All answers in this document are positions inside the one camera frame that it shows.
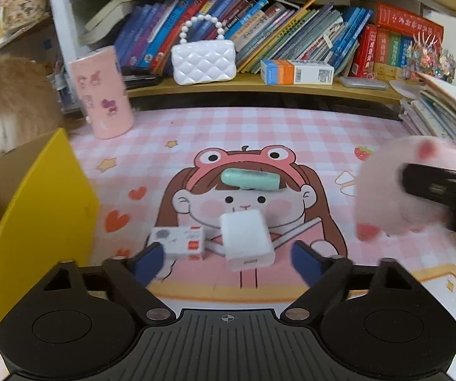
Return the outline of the orange white medicine box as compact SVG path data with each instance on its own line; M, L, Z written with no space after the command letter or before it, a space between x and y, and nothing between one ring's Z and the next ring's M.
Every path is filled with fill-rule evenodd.
M334 68L311 60L262 60L261 78L265 85L328 85L333 84Z

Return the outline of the row of leaning books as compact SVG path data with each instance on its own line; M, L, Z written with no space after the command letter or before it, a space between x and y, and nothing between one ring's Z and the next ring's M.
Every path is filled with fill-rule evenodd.
M128 3L130 11L121 20L100 31L103 20L118 3ZM105 5L79 40L94 45L115 33L114 46L123 66L142 67L158 75L172 73L171 49L179 43L182 24L197 14L211 15L223 24L225 38L236 50L239 72L257 74L266 59L325 62L342 71L359 45L359 37L371 24L373 11L334 3L312 3L306 8L279 0L111 0ZM194 24L188 40L215 40L215 26Z

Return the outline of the pink pig plush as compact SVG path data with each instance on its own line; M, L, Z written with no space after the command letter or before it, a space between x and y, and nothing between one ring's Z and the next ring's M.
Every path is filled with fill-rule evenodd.
M448 208L422 196L431 169L456 172L456 145L442 138L409 136L379 147L355 179L355 234L362 242L405 235L444 221Z

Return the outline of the stack of books papers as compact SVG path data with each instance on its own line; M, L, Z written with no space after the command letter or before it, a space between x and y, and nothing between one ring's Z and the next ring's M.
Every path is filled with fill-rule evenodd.
M391 82L402 96L400 119L415 135L445 138L456 144L456 87L424 73L419 80L420 84Z

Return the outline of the orange white fluffy cat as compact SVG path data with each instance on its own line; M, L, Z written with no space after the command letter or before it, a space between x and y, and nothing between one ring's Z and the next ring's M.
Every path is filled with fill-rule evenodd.
M0 156L64 126L58 96L42 64L0 59Z

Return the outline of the white power adapter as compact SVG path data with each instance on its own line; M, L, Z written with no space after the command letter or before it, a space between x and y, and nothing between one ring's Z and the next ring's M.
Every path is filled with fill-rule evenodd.
M257 209L233 211L220 217L222 245L231 271L269 267L275 252L265 218Z

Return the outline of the yellow cardboard box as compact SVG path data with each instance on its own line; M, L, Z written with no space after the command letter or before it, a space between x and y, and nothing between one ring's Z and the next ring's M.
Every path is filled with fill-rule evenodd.
M65 130L0 157L0 321L57 262L89 262L99 209Z

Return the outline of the pink cartoon table mat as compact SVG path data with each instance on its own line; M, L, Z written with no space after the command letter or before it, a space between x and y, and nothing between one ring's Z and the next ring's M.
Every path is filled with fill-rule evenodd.
M166 298L290 300L304 289L290 263L300 239L357 261L396 256L456 318L456 237L408 205L400 222L419 233L356 236L360 168L392 200L404 163L456 170L456 146L393 120L256 108L145 112L110 140L44 135L0 157L0 320L53 262L132 256L156 228L203 233L151 285Z

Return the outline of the pink cylindrical pen holder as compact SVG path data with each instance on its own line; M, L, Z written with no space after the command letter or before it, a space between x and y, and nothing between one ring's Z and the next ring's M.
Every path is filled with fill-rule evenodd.
M96 138L116 138L131 130L135 119L113 46L70 62L70 71Z

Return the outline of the wooden bookshelf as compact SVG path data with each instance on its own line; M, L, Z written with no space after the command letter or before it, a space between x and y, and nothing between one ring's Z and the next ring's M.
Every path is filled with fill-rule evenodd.
M456 63L434 11L456 0L50 0L81 104L113 104L118 64L129 97L281 91L383 103Z

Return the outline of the white quilted pearl handbag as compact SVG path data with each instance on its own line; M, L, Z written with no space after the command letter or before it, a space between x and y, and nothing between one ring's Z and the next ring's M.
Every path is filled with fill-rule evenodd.
M209 22L215 26L215 40L188 41L194 24ZM172 46L173 79L178 85L209 84L231 81L237 75L236 50L225 38L223 24L211 15L197 14L182 24L179 43Z

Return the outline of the small white red box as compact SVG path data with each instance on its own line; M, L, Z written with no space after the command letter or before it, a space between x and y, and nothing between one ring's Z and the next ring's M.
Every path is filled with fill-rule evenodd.
M162 245L170 260L201 260L205 255L205 233L200 226L154 227L149 243Z

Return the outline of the red dictionary box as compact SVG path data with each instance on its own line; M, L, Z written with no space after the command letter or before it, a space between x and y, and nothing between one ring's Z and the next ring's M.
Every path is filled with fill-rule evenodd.
M373 22L377 27L388 29L401 35L424 34L443 40L443 26L421 17L408 10L403 10L385 3L376 3Z

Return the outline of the mint green case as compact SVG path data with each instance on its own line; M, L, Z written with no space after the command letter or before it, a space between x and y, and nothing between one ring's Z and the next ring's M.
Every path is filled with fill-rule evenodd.
M242 190L274 192L280 188L280 176L261 170L229 168L220 175L223 184Z

